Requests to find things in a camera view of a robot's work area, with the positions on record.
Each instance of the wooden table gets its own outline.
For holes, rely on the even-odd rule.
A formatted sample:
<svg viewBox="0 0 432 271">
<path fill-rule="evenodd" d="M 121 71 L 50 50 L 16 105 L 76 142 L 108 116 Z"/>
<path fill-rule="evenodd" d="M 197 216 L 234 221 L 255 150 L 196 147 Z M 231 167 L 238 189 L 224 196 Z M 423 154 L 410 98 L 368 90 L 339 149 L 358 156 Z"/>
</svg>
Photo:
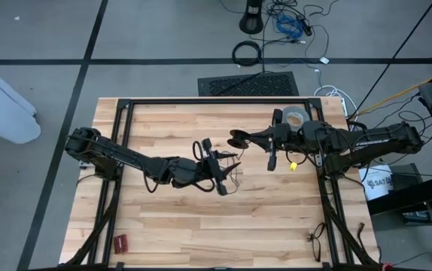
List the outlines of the wooden table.
<svg viewBox="0 0 432 271">
<path fill-rule="evenodd" d="M 346 128 L 339 99 L 325 97 L 321 101 L 325 120 Z M 116 104 L 117 98 L 100 99 L 93 121 L 93 127 L 109 138 Z M 261 131 L 270 125 L 273 109 L 288 105 L 137 105 L 128 146 L 147 156 L 193 159 L 193 141 L 210 138 L 214 150 L 239 153 L 226 143 L 230 130 Z M 302 157 L 291 155 L 295 161 Z M 324 222 L 315 167 L 304 163 L 292 172 L 283 152 L 278 153 L 274 172 L 266 171 L 267 161 L 268 154 L 250 145 L 238 167 L 239 189 L 229 196 L 203 193 L 195 187 L 177 190 L 170 185 L 159 186 L 150 194 L 142 173 L 126 166 L 114 235 L 128 236 L 129 253 L 113 252 L 110 265 L 123 261 L 125 266 L 151 267 L 320 267 L 307 242 L 309 233 Z M 82 170 L 81 177 L 91 173 L 91 169 Z M 356 170 L 347 176 L 359 180 Z M 98 178 L 87 178 L 78 185 L 61 263 L 70 259 L 90 234 L 101 185 Z M 236 189 L 230 181 L 226 186 L 228 191 Z M 359 223 L 365 223 L 362 240 L 370 256 L 378 260 L 361 187 L 345 179 L 339 180 L 339 187 L 350 232 L 356 237 Z M 334 229 L 339 259 L 345 262 L 341 236 Z M 322 261 L 331 262 L 326 232 L 320 240 Z M 102 245 L 99 242 L 96 262 L 102 258 Z"/>
</svg>

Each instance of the tape roll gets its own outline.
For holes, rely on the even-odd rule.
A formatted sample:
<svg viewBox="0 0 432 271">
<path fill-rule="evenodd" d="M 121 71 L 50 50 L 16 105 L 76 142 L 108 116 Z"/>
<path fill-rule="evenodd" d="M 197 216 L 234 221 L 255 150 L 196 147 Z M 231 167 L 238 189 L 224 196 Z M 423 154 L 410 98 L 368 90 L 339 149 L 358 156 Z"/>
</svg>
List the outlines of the tape roll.
<svg viewBox="0 0 432 271">
<path fill-rule="evenodd" d="M 309 121 L 309 115 L 305 109 L 299 106 L 288 106 L 283 109 L 282 123 L 290 124 L 291 131 L 298 132 L 306 121 Z"/>
</svg>

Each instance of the white cable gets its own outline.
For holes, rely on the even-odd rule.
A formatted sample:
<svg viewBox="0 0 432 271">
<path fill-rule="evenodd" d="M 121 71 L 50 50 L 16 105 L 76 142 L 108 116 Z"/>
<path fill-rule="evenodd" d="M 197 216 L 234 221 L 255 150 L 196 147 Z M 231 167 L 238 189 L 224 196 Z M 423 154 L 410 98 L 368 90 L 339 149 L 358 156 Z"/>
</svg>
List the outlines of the white cable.
<svg viewBox="0 0 432 271">
<path fill-rule="evenodd" d="M 318 92 L 320 92 L 320 91 L 323 90 L 324 88 L 328 88 L 328 87 L 331 88 L 332 90 L 331 90 L 329 93 L 325 94 L 325 96 L 338 96 L 338 97 L 340 97 L 340 99 L 345 99 L 345 97 L 346 97 L 346 99 L 347 99 L 348 101 L 350 101 L 351 105 L 353 105 L 353 107 L 354 107 L 354 109 L 355 109 L 355 111 L 356 111 L 355 114 L 358 116 L 357 105 L 353 102 L 353 100 L 350 98 L 350 96 L 349 96 L 348 94 L 345 93 L 345 91 L 340 90 L 340 89 L 337 89 L 335 86 L 332 86 L 332 85 L 324 85 L 324 86 L 322 86 L 322 87 L 319 87 L 318 89 L 315 90 L 315 93 L 313 93 L 313 96 L 317 96 L 317 95 L 318 95 Z"/>
</svg>

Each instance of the white bucket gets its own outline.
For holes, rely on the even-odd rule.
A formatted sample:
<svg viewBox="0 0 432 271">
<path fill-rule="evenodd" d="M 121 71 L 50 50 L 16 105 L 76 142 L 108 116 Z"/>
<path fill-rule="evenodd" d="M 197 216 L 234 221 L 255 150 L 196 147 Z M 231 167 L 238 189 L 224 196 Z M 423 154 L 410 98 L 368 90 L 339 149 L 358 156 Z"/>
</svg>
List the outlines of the white bucket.
<svg viewBox="0 0 432 271">
<path fill-rule="evenodd" d="M 0 137 L 16 144 L 39 137 L 41 127 L 34 114 L 35 108 L 0 79 Z"/>
</svg>

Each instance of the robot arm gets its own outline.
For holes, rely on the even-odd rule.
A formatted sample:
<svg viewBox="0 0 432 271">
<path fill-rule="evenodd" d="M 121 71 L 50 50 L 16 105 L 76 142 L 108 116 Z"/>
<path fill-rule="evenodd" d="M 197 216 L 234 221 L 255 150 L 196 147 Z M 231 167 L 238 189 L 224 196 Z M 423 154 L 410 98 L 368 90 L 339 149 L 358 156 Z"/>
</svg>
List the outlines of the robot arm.
<svg viewBox="0 0 432 271">
<path fill-rule="evenodd" d="M 272 125 L 262 132 L 249 134 L 232 130 L 228 144 L 234 148 L 248 148 L 255 143 L 269 152 L 268 170 L 276 166 L 276 151 L 290 151 L 309 154 L 323 154 L 323 167 L 327 175 L 346 172 L 351 166 L 367 164 L 371 160 L 389 153 L 415 154 L 421 150 L 423 141 L 415 127 L 402 122 L 391 126 L 349 132 L 333 128 L 321 121 L 305 122 L 298 132 L 292 132 L 290 125 L 281 123 L 282 112 L 275 109 Z"/>
<path fill-rule="evenodd" d="M 171 184 L 174 188 L 194 185 L 200 190 L 211 192 L 215 188 L 221 196 L 227 195 L 223 181 L 239 163 L 235 163 L 221 170 L 218 159 L 234 157 L 236 154 L 220 154 L 211 150 L 211 141 L 204 139 L 202 143 L 194 142 L 193 153 L 198 162 L 181 157 L 147 157 L 136 151 L 113 143 L 101 136 L 97 129 L 76 129 L 68 137 L 65 151 L 76 160 L 92 163 L 96 167 L 96 176 L 109 180 L 120 177 L 120 164 L 125 164 L 143 172 L 146 185 L 147 178 L 156 185 Z M 198 183 L 211 180 L 213 185 L 209 189 Z"/>
</svg>

